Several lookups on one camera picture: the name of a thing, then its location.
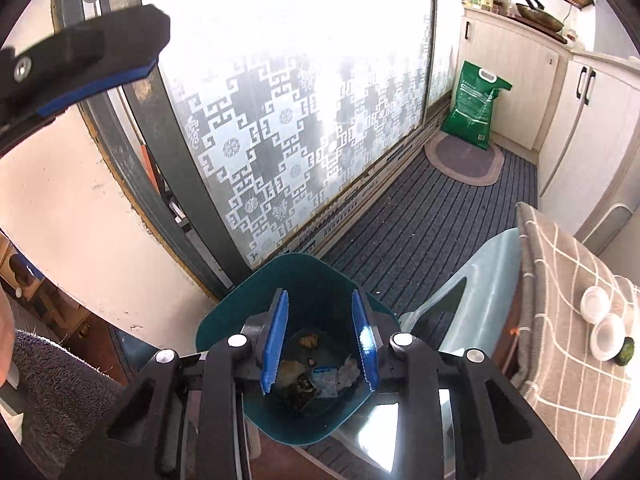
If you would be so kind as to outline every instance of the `trash bin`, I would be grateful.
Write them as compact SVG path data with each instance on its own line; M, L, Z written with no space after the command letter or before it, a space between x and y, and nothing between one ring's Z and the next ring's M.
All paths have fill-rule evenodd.
M202 320L196 334L198 351L242 330L247 317L268 311L277 288L289 293L289 322L282 358L302 332L327 338L327 350L339 363L351 355L358 361L358 343L351 317L351 295L357 285L340 272L308 254L278 256L231 292ZM394 314L372 295L372 310ZM297 412L277 392L244 396L244 414L272 439L290 446L304 446L322 440L340 426L370 396L363 374L341 392L334 402Z

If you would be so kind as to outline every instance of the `wok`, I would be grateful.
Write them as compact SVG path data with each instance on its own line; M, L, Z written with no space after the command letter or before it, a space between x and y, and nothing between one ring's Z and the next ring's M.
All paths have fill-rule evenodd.
M525 1L529 4L528 7L524 4L516 4L516 8L523 18L539 23L553 32L560 32L562 30L562 22L556 20L548 12L545 12L545 6L538 0L534 0L538 4L537 7L534 6L531 0Z

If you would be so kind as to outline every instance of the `orange object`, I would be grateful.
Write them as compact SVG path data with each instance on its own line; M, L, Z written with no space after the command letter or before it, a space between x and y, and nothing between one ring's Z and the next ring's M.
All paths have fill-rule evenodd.
M140 146L140 150L142 150L142 159L144 161L143 165L145 167L146 176L149 177L151 184L153 184L158 194L160 194L160 189L158 187L158 183L156 182L156 176L154 174L153 163L151 162L151 157L149 156L149 152L146 149L146 144L142 144Z

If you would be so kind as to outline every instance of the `white lid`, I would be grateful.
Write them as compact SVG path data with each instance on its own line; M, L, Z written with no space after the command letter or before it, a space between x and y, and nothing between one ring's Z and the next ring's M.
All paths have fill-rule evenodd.
M611 310L609 297L600 286L590 286L580 300L580 314L588 323L598 324Z
M591 331L589 345L598 361L613 359L625 342L625 324L616 314L607 314Z

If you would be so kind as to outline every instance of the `green bag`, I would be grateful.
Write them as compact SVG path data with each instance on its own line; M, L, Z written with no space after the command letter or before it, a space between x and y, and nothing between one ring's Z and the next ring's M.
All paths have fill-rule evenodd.
M440 129L486 150L491 131L494 99L511 84L497 75L465 61L460 73L456 103Z

